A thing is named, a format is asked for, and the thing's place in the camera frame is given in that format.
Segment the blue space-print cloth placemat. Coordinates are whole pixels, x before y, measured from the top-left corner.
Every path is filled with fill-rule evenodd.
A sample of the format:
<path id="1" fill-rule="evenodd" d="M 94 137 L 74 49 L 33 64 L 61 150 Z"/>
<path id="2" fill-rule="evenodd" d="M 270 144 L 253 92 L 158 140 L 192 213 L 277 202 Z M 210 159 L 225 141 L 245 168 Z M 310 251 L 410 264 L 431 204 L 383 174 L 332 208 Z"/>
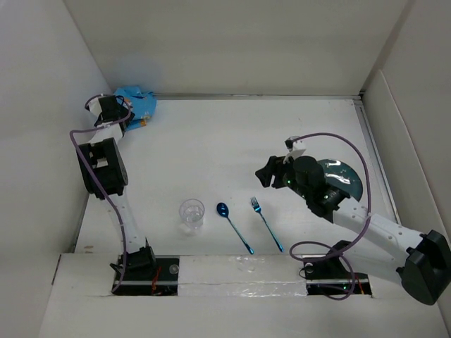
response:
<path id="1" fill-rule="evenodd" d="M 123 96 L 135 114 L 126 129 L 127 131 L 145 127 L 154 115 L 157 100 L 152 92 L 142 91 L 139 86 L 124 86 L 119 87 L 114 95 Z"/>

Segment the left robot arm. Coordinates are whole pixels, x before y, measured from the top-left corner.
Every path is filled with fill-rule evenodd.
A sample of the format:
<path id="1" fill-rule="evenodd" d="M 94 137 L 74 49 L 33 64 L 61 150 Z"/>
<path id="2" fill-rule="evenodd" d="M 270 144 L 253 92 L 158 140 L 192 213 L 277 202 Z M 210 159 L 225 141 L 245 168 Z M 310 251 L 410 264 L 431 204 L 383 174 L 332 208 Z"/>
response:
<path id="1" fill-rule="evenodd" d="M 138 230 L 126 187 L 128 174 L 118 149 L 119 141 L 135 114 L 123 96 L 100 94 L 85 109 L 97 120 L 91 130 L 73 130 L 70 139 L 80 164 L 87 192 L 102 201 L 122 246 L 122 254 L 111 267 L 119 280 L 152 279 L 157 262 L 147 238 Z"/>

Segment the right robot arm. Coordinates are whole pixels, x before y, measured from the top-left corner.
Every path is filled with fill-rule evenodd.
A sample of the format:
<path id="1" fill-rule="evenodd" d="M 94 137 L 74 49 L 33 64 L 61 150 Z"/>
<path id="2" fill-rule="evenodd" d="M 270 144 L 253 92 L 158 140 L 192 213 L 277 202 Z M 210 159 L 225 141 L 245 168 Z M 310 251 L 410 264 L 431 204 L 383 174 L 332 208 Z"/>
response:
<path id="1" fill-rule="evenodd" d="M 408 295 L 429 306 L 450 284 L 450 247 L 441 233 L 418 232 L 370 213 L 348 192 L 328 183 L 315 158 L 272 156 L 255 175 L 263 187 L 291 189 L 314 215 L 361 234 L 390 255 L 384 263 L 364 258 L 359 272 L 382 273 L 384 279 L 400 283 Z"/>

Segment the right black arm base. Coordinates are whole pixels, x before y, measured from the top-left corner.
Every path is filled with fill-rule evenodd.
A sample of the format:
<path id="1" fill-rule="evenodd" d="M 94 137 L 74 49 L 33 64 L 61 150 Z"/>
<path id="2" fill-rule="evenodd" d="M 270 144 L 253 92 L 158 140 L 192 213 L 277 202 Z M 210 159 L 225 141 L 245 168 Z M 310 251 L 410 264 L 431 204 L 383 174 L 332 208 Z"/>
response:
<path id="1" fill-rule="evenodd" d="M 339 241 L 334 249 L 344 248 L 348 241 Z M 355 274 L 355 285 L 352 294 L 372 296 L 368 275 Z M 307 281 L 307 295 L 321 295 L 329 298 L 342 298 L 351 293 L 352 276 L 341 258 L 335 257 L 317 263 L 304 263 L 298 275 Z"/>

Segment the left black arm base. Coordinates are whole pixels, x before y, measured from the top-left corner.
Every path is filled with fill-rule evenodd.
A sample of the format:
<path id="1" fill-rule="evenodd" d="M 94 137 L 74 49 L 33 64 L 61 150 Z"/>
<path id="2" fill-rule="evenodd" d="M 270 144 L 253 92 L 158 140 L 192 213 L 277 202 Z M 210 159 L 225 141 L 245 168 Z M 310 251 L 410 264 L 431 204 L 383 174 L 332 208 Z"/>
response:
<path id="1" fill-rule="evenodd" d="M 179 256 L 155 256 L 152 248 L 127 253 L 122 277 L 123 255 L 111 263 L 114 280 L 111 293 L 116 296 L 177 296 Z"/>

